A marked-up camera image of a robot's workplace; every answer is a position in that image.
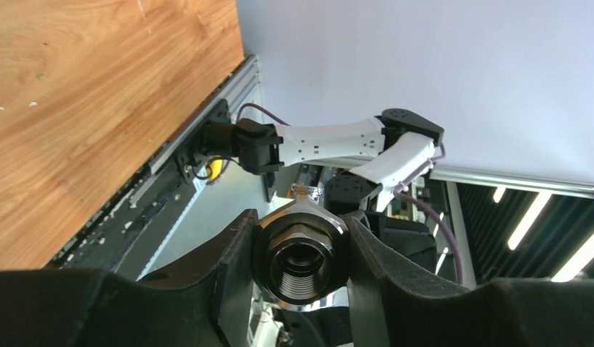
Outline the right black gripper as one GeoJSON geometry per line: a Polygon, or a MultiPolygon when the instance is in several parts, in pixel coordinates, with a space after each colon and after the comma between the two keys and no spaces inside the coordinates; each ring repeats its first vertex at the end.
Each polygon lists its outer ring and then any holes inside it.
{"type": "Polygon", "coordinates": [[[425,224],[373,210],[382,191],[380,184],[353,173],[338,173],[323,189],[323,206],[329,212],[354,215],[383,244],[425,270],[435,270],[436,243],[425,224]]]}

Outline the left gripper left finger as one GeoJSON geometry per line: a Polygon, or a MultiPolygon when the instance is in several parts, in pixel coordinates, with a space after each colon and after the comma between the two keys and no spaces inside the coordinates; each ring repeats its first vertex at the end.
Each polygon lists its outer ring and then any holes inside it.
{"type": "Polygon", "coordinates": [[[246,346],[255,210],[139,281],[101,269],[0,271],[0,346],[246,346]]]}

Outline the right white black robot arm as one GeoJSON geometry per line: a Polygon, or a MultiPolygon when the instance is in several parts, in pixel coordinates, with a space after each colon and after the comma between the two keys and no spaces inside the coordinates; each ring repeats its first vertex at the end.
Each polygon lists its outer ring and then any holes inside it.
{"type": "Polygon", "coordinates": [[[382,212],[395,193],[435,165],[436,151],[444,151],[443,136],[444,128],[432,121],[390,108],[335,126],[296,127],[251,119],[208,123],[196,137],[195,153],[235,158],[255,175],[313,161],[346,168],[382,188],[376,201],[376,211],[382,212]]]}

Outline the steel threaded pipe fitting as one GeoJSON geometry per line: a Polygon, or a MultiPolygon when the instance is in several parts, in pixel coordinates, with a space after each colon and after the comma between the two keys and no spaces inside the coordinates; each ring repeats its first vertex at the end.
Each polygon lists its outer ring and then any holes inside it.
{"type": "Polygon", "coordinates": [[[308,198],[267,214],[253,229],[253,279],[282,309],[306,312],[348,278],[346,223],[308,198]]]}

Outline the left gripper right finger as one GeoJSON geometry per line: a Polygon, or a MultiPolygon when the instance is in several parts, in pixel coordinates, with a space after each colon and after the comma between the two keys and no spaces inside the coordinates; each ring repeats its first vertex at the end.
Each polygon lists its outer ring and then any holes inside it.
{"type": "Polygon", "coordinates": [[[469,289],[395,252],[358,219],[345,222],[355,346],[594,346],[594,280],[502,278],[469,289]]]}

